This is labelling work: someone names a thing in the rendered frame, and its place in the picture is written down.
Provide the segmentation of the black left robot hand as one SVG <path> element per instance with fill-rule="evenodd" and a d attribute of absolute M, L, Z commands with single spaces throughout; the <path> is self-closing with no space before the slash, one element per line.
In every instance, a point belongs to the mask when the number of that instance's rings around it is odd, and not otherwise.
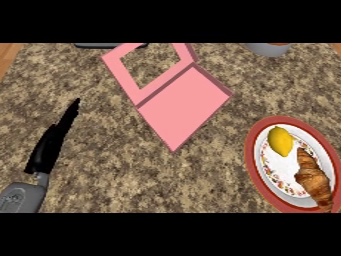
<path fill-rule="evenodd" d="M 26 173 L 51 173 L 60 156 L 66 135 L 79 115 L 79 104 L 80 99 L 76 99 L 66 110 L 60 122 L 52 124 L 45 131 L 30 155 L 29 163 L 24 169 Z"/>

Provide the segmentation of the red-rimmed white plate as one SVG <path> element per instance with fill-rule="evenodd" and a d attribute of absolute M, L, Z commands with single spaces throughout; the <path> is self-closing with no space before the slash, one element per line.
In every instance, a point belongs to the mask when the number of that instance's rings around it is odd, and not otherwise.
<path fill-rule="evenodd" d="M 293 138 L 293 147 L 283 156 L 269 145 L 269 133 L 280 127 Z M 244 143 L 244 160 L 250 178 L 267 201 L 281 212 L 323 213 L 317 200 L 298 183 L 300 171 L 298 149 L 311 155 L 330 184 L 333 209 L 341 208 L 341 160 L 318 130 L 287 116 L 264 118 L 250 128 Z"/>

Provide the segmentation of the yellow lemon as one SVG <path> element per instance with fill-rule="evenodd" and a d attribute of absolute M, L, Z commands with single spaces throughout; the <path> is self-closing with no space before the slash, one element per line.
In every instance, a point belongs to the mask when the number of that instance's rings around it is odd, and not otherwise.
<path fill-rule="evenodd" d="M 283 156 L 287 157 L 295 145 L 295 139 L 289 131 L 275 126 L 268 133 L 268 142 L 272 150 Z"/>

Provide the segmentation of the pink cardboard box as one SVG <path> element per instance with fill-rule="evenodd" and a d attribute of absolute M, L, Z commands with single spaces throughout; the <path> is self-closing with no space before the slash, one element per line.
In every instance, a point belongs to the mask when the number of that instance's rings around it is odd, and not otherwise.
<path fill-rule="evenodd" d="M 231 89 L 197 64 L 190 43 L 175 43 L 179 62 L 140 88 L 122 58 L 140 43 L 125 43 L 103 60 L 154 132 L 175 152 L 233 97 Z"/>

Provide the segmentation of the brown croissant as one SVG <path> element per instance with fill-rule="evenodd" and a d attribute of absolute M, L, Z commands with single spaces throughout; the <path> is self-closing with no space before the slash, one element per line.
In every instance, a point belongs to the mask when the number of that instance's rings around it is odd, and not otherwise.
<path fill-rule="evenodd" d="M 299 171 L 296 182 L 302 185 L 324 213 L 333 211 L 333 192 L 330 178 L 320 168 L 318 162 L 303 148 L 298 148 Z"/>

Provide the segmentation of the dark grey flat object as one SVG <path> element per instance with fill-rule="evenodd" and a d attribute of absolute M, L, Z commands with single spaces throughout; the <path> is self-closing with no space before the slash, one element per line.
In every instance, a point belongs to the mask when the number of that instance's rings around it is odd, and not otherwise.
<path fill-rule="evenodd" d="M 75 46 L 82 49 L 114 49 L 122 44 L 134 44 L 137 48 L 145 48 L 150 45 L 150 43 L 75 43 Z"/>

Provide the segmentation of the grey round container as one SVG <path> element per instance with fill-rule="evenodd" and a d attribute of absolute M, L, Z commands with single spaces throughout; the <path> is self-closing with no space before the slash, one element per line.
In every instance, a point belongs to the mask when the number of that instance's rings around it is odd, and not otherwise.
<path fill-rule="evenodd" d="M 269 43 L 247 43 L 247 48 L 259 55 L 280 57 L 290 49 L 292 45 L 274 45 Z"/>

